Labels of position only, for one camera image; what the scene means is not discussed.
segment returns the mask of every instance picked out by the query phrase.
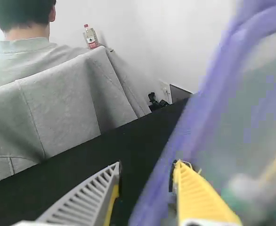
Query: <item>person's ear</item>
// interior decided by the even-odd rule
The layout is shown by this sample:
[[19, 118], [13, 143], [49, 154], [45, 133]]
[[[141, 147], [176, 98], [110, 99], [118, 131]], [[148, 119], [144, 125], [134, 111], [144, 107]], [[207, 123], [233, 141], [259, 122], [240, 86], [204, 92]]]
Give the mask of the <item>person's ear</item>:
[[49, 22], [54, 22], [56, 15], [57, 15], [57, 13], [56, 13], [55, 6], [54, 6], [54, 7], [52, 7], [50, 14], [49, 14]]

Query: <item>black table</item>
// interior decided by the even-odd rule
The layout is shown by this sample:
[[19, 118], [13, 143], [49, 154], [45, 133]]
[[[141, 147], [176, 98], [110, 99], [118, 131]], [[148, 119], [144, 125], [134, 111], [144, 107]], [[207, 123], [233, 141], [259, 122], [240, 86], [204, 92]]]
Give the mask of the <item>black table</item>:
[[127, 225], [186, 102], [165, 107], [0, 181], [0, 226], [35, 220], [80, 182], [118, 160], [123, 166], [123, 193], [116, 225]]

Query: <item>short black hair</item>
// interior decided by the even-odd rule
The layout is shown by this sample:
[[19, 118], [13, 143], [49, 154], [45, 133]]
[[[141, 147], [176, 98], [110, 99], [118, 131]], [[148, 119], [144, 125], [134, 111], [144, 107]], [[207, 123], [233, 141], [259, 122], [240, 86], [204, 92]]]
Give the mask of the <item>short black hair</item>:
[[32, 23], [48, 25], [57, 0], [0, 0], [0, 28], [9, 31]]

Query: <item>wall outlet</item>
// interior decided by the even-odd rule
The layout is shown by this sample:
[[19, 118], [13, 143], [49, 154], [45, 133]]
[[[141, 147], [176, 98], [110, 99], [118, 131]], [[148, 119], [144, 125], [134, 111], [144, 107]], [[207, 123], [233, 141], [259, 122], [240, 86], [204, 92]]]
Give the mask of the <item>wall outlet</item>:
[[164, 100], [169, 104], [172, 104], [170, 85], [162, 80], [159, 80], [160, 89], [164, 94]]

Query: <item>yellow plastic part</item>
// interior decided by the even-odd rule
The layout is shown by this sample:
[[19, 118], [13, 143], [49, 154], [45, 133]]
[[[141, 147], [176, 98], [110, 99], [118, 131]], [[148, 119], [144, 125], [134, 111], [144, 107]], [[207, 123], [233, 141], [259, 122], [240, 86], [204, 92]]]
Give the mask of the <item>yellow plastic part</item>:
[[106, 212], [106, 219], [105, 219], [104, 226], [110, 226], [110, 221], [111, 221], [114, 202], [118, 197], [119, 197], [119, 186], [115, 185], [114, 188], [113, 188], [113, 191], [112, 191], [112, 195], [111, 195], [110, 203], [109, 203], [109, 206], [108, 206], [108, 210]]
[[175, 164], [173, 182], [177, 185], [179, 225], [188, 219], [242, 225], [208, 181], [182, 161]]

